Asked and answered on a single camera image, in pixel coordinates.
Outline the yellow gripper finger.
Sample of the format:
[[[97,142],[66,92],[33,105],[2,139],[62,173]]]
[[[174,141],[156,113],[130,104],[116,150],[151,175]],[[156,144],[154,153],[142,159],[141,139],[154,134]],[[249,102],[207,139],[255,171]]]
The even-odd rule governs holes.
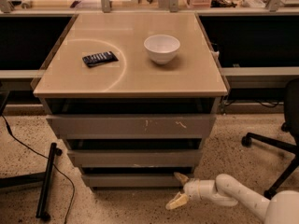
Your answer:
[[[174,176],[182,185],[185,185],[189,181],[189,178],[186,175],[179,172],[174,172]]]
[[[188,200],[189,200],[189,196],[186,193],[178,192],[176,196],[166,204],[165,208],[167,210],[176,209],[186,204]]]

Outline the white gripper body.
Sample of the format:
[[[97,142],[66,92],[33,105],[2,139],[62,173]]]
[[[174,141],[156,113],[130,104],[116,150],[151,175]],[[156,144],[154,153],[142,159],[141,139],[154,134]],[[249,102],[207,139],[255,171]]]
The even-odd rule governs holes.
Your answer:
[[[190,179],[183,187],[184,193],[187,195],[189,201],[201,201],[201,181],[199,179]]]

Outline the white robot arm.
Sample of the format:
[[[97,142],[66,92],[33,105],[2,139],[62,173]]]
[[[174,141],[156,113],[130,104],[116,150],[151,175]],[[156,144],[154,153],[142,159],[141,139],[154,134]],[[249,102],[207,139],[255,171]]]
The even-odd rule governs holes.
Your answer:
[[[177,172],[174,176],[182,184],[182,191],[165,206],[167,210],[181,207],[188,201],[207,199],[221,206],[242,203],[263,224],[299,224],[297,191],[284,190],[269,200],[227,174],[220,174],[215,180],[188,178]]]

